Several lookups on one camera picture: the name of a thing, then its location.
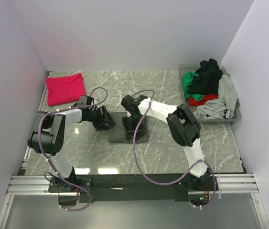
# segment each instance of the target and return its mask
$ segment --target gray cloth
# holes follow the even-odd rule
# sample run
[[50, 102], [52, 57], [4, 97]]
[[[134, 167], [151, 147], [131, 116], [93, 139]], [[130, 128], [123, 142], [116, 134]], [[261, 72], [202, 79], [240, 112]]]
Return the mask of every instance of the gray cloth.
[[194, 112], [201, 119], [231, 119], [238, 99], [234, 83], [228, 75], [222, 75], [218, 86], [218, 99], [207, 101]]

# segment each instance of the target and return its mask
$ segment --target gray plastic bin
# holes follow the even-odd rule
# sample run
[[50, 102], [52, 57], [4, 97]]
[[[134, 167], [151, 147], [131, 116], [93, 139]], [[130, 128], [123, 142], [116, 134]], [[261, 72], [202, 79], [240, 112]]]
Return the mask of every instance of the gray plastic bin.
[[[182, 78], [184, 77], [184, 75], [187, 71], [194, 72], [198, 68], [200, 68], [199, 64], [180, 64], [178, 66], [178, 73], [179, 73], [179, 79], [180, 79], [179, 91], [180, 91], [182, 101], [186, 104], [188, 104], [188, 102], [185, 100], [184, 90], [183, 90], [183, 85], [182, 85]], [[219, 69], [222, 71], [223, 74], [227, 74], [226, 69], [223, 66], [219, 65]], [[190, 109], [191, 109], [191, 111], [195, 111], [197, 109], [197, 107], [190, 106]], [[235, 122], [235, 121], [239, 120], [240, 117], [241, 117], [241, 115], [240, 115], [240, 111], [239, 111], [239, 102], [237, 101], [236, 106], [235, 106], [234, 115], [231, 119], [198, 119], [198, 121], [200, 123], [222, 124], [222, 123]]]

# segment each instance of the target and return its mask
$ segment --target gray marble table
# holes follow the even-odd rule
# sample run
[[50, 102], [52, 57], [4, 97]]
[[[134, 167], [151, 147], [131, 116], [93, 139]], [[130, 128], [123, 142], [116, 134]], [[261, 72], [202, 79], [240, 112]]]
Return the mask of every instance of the gray marble table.
[[[124, 111], [121, 99], [142, 89], [156, 91], [154, 100], [171, 105], [182, 103], [177, 71], [80, 71], [89, 94], [97, 86], [105, 87], [109, 96], [104, 102], [109, 112]], [[79, 72], [52, 72], [61, 77]], [[101, 90], [93, 97], [100, 101]], [[48, 107], [47, 94], [42, 111], [65, 108], [70, 104]], [[148, 117], [149, 141], [137, 144], [139, 163], [145, 173], [182, 173], [188, 168], [182, 148], [175, 143], [166, 123]], [[202, 125], [201, 146], [205, 160], [215, 172], [243, 172], [230, 124]], [[138, 174], [131, 144], [109, 143], [106, 131], [97, 132], [91, 123], [72, 124], [65, 129], [64, 152], [77, 174]], [[26, 175], [43, 175], [49, 165], [31, 151]]]

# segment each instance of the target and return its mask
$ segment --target white enclosure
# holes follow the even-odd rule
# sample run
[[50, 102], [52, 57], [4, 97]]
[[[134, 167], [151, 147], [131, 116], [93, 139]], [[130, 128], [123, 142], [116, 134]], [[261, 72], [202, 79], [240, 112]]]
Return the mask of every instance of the white enclosure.
[[253, 0], [9, 0], [47, 70], [175, 70], [224, 57]]
[[222, 65], [233, 75], [242, 118], [232, 126], [269, 218], [269, 0], [253, 3]]
[[46, 71], [176, 70], [209, 58], [235, 82], [232, 129], [269, 219], [269, 0], [0, 0], [0, 209]]
[[0, 0], [0, 208], [24, 157], [46, 71], [10, 5]]

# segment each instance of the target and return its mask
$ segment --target black pad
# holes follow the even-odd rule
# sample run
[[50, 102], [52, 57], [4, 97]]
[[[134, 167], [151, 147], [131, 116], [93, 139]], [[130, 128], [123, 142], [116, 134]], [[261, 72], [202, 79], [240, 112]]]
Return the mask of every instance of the black pad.
[[[122, 117], [127, 116], [127, 112], [110, 112], [111, 118], [116, 123], [116, 126], [110, 128], [108, 130], [109, 142], [110, 143], [133, 143], [133, 140], [126, 140], [125, 129], [123, 126], [123, 122], [121, 121]], [[143, 125], [146, 129], [146, 134], [142, 136], [140, 139], [136, 140], [136, 143], [143, 143], [148, 141], [148, 129], [147, 129], [147, 117], [143, 120]]]

